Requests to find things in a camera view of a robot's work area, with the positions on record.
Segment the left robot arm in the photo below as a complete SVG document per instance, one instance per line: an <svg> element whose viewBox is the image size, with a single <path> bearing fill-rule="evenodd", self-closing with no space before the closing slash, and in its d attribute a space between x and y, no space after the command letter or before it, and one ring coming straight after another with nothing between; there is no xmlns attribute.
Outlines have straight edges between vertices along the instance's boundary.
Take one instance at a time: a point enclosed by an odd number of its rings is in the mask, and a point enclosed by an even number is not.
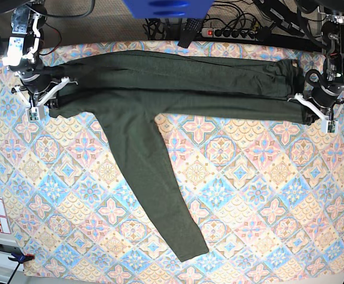
<svg viewBox="0 0 344 284"><path fill-rule="evenodd" d="M309 10L302 6L297 6L301 29L308 39L324 52L323 71L309 70L305 75L305 82L312 90L290 95L288 100L296 101L306 110L310 110L320 120L323 133L337 133L339 122L336 118L344 108L344 98L340 98L344 92L344 14L331 11L330 14L324 15L322 41L318 41L302 16L302 13L308 12Z"/></svg>

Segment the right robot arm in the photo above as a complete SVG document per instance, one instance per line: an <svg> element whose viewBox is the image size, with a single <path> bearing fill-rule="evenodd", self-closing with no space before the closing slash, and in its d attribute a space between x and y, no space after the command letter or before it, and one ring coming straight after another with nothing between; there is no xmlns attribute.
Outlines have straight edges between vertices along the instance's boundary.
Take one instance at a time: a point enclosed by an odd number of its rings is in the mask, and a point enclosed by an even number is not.
<svg viewBox="0 0 344 284"><path fill-rule="evenodd" d="M23 101L29 121L42 120L47 107L58 108L59 91L67 85L77 84L64 76L62 69L46 67L42 61L46 12L44 1L29 1L14 9L12 36L2 58L3 65L20 80L12 93Z"/></svg>

